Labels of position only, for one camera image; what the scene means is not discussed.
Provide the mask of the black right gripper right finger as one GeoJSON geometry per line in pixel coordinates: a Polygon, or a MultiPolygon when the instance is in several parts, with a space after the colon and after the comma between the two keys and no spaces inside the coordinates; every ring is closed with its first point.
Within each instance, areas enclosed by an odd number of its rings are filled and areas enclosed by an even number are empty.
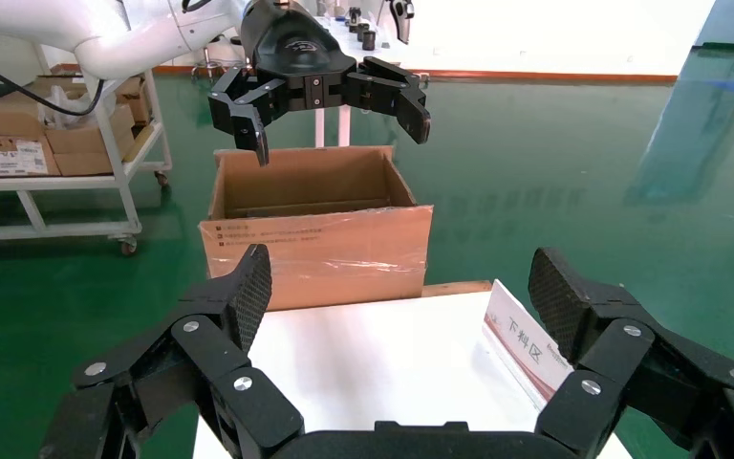
{"type": "Polygon", "coordinates": [[[660,325],[622,286],[577,273],[554,248],[535,251],[529,296],[576,370],[621,378],[626,404],[696,458],[734,458],[734,360],[660,325]]]}

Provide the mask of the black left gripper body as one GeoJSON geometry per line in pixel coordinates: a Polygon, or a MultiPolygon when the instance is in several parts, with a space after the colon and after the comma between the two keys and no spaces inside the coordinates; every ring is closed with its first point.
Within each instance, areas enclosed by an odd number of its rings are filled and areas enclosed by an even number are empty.
{"type": "Polygon", "coordinates": [[[337,107],[346,103],[347,75],[356,60],[301,5],[251,1],[240,38],[257,80],[283,82],[273,93],[286,111],[337,107]]]}

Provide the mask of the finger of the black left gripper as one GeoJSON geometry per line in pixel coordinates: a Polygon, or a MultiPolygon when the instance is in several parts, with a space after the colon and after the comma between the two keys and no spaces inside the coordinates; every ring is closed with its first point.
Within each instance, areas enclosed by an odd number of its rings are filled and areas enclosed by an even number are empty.
{"type": "Polygon", "coordinates": [[[261,81],[251,69],[229,67],[208,96],[213,126],[234,138],[238,149],[255,153],[258,163],[270,162],[266,127],[287,113],[287,81],[261,81]]]}
{"type": "Polygon", "coordinates": [[[415,143],[427,142],[431,114],[417,75],[366,56],[353,70],[344,73],[342,82],[346,105],[394,117],[415,143]]]}

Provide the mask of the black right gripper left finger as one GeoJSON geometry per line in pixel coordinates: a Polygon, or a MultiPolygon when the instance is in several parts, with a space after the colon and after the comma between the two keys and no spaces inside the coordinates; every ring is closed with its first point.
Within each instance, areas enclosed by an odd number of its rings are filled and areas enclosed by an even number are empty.
{"type": "Polygon", "coordinates": [[[137,458],[160,423],[189,404],[230,456],[274,456],[305,423],[248,355],[271,287],[268,248],[253,244],[162,322],[78,367],[38,456],[137,458]]]}

